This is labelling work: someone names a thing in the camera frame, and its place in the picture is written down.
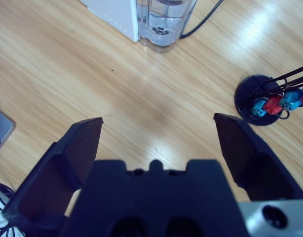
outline wood grain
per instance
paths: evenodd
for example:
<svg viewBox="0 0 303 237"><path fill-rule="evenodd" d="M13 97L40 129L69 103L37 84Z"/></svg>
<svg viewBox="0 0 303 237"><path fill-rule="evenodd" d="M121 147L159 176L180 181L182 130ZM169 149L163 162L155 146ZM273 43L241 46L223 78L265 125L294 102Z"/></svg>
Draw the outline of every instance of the wood grain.
<svg viewBox="0 0 303 237"><path fill-rule="evenodd" d="M199 0L187 30L214 6ZM133 43L77 0L0 0L0 109L17 128L0 150L0 181L17 188L54 141L103 117L97 159L128 169L185 169L222 157L213 114L237 115L238 83L303 66L303 0L225 0L169 53ZM303 188L303 108L254 127Z"/></svg>

